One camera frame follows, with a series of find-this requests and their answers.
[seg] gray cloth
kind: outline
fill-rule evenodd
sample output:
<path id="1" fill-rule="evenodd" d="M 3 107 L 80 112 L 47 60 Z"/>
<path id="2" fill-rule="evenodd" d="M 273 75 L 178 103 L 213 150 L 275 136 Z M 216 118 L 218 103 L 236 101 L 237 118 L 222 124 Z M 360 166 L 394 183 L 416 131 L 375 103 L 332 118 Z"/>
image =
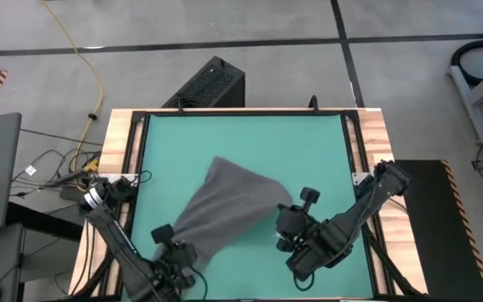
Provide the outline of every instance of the gray cloth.
<path id="1" fill-rule="evenodd" d="M 277 181 L 215 157 L 205 183 L 174 223 L 174 240 L 194 244 L 198 254 L 194 267 L 201 270 L 278 204 L 291 206 L 292 196 Z"/>

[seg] table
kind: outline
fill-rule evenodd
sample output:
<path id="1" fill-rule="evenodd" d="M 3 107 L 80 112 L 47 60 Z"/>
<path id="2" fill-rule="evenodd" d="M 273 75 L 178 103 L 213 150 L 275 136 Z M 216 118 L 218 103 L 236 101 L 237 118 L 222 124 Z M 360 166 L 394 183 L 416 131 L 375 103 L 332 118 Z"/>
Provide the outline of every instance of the table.
<path id="1" fill-rule="evenodd" d="M 143 131 L 143 124 L 137 123 L 135 127 L 135 136 L 129 138 L 129 130 L 132 127 L 132 114 L 134 112 L 175 112 L 178 109 L 164 108 L 164 109 L 152 109 L 152 108 L 140 108 L 140 109 L 115 109 L 112 111 L 109 125 L 106 131 L 106 138 L 101 154 L 99 173 L 107 174 L 119 174 L 122 172 L 124 166 L 125 153 L 128 150 L 132 150 L 131 157 L 127 161 L 127 167 L 129 172 L 135 172 L 138 166 L 138 150 L 141 143 L 141 133 Z M 187 112 L 286 112 L 286 111 L 299 111 L 310 112 L 312 108 L 192 108 L 185 109 Z M 355 129 L 353 120 L 347 121 L 348 132 L 350 134 L 351 147 L 353 153 L 353 159 L 357 171 L 362 171 L 363 168 L 368 165 L 373 167 L 377 162 L 382 159 L 392 159 L 392 150 L 385 128 L 382 111 L 380 109 L 349 109 L 349 108 L 320 108 L 321 111 L 345 111 L 354 113 L 353 119 L 358 117 L 359 127 Z M 363 137 L 363 143 L 357 146 L 357 134 L 361 134 Z M 366 162 L 363 162 L 362 155 L 366 154 Z M 402 199 L 397 198 L 404 206 L 405 203 Z M 126 220 L 127 208 L 122 209 L 119 221 L 123 223 Z M 422 292 L 426 292 L 426 283 L 424 282 L 423 271 L 421 269 L 420 261 L 418 259 L 417 249 L 409 224 L 408 216 L 400 211 L 396 206 L 389 203 L 383 206 L 380 211 L 382 232 L 387 247 L 389 257 L 394 261 L 397 267 L 401 270 L 403 275 L 411 282 L 411 284 Z M 88 224 L 89 233 L 91 234 L 92 228 Z M 86 253 L 89 252 L 86 249 L 86 237 L 85 233 L 82 234 L 80 248 L 78 256 L 76 258 L 74 274 L 70 283 L 70 292 L 76 288 L 80 289 L 85 283 L 86 279 L 82 279 L 79 284 L 81 272 L 85 270 L 85 276 L 89 270 L 94 272 L 101 260 L 106 254 L 106 245 L 103 240 L 97 236 L 94 241 L 94 254 L 89 261 L 85 261 Z M 389 292 L 389 288 L 385 283 L 384 270 L 382 269 L 381 262 L 374 253 L 372 253 L 374 262 L 374 270 L 376 275 L 376 282 L 378 292 L 385 294 Z M 106 287 L 105 294 L 115 294 L 117 289 L 117 275 L 118 267 L 114 263 L 110 269 L 110 275 Z"/>
<path id="2" fill-rule="evenodd" d="M 0 115 L 0 227 L 21 223 L 26 228 L 56 237 L 78 241 L 81 226 L 29 209 L 8 200 L 13 182 L 13 167 L 22 116 L 19 113 Z"/>

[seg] black computer tower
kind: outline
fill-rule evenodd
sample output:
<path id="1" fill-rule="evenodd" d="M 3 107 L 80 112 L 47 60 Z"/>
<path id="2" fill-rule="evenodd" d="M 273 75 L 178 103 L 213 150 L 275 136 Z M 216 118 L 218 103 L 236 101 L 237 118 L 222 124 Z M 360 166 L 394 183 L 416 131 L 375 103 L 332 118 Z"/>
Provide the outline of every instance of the black computer tower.
<path id="1" fill-rule="evenodd" d="M 245 72 L 214 56 L 163 107 L 244 107 Z"/>

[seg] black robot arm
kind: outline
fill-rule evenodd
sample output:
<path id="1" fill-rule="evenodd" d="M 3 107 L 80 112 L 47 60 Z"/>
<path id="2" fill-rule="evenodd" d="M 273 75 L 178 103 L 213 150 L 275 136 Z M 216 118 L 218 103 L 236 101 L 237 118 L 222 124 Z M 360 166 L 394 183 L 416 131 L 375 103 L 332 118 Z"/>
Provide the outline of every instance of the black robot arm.
<path id="1" fill-rule="evenodd" d="M 286 264 L 296 279 L 305 281 L 318 268 L 332 268 L 351 253 L 361 226 L 393 195 L 401 195 L 409 177 L 392 161 L 379 163 L 355 189 L 356 203 L 344 213 L 322 222 L 309 215 L 319 192 L 304 188 L 303 206 L 280 206 L 277 248 L 292 253 Z"/>
<path id="2" fill-rule="evenodd" d="M 104 180 L 93 186 L 92 192 L 87 192 L 92 193 L 94 202 L 89 202 L 90 198 L 86 200 L 86 195 L 80 208 L 120 265 L 122 283 L 132 301 L 181 301 L 181 291 L 195 284 L 192 276 L 184 276 L 182 273 L 182 269 L 195 263 L 195 248 L 190 243 L 172 242 L 173 228 L 165 225 L 152 231 L 153 240 L 165 247 L 162 256 L 153 261 L 141 257 L 121 225 L 113 218 L 110 207 L 121 202 L 113 199 L 120 196 L 131 197 L 131 194 L 125 194 L 132 191 L 131 184 L 126 179 L 114 184 Z"/>

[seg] teal surface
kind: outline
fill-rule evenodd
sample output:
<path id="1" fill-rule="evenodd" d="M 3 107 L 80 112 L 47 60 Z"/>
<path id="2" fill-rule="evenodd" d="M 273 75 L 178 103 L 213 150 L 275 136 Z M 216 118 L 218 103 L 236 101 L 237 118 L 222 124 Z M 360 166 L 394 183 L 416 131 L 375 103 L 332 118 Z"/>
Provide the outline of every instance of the teal surface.
<path id="1" fill-rule="evenodd" d="M 303 187 L 319 190 L 321 197 L 311 209 L 319 220 L 345 211 L 355 200 L 338 116 L 152 116 L 143 170 L 153 178 L 140 185 L 132 230 L 132 240 L 145 258 L 156 249 L 150 231 L 174 224 L 215 156 L 279 181 L 299 204 Z M 372 296 L 361 239 L 342 263 L 316 272 L 310 291 L 298 291 L 284 263 L 288 254 L 275 248 L 277 214 L 213 257 L 202 272 L 209 285 L 208 299 Z M 200 299 L 203 293 L 198 280 L 186 299 Z"/>

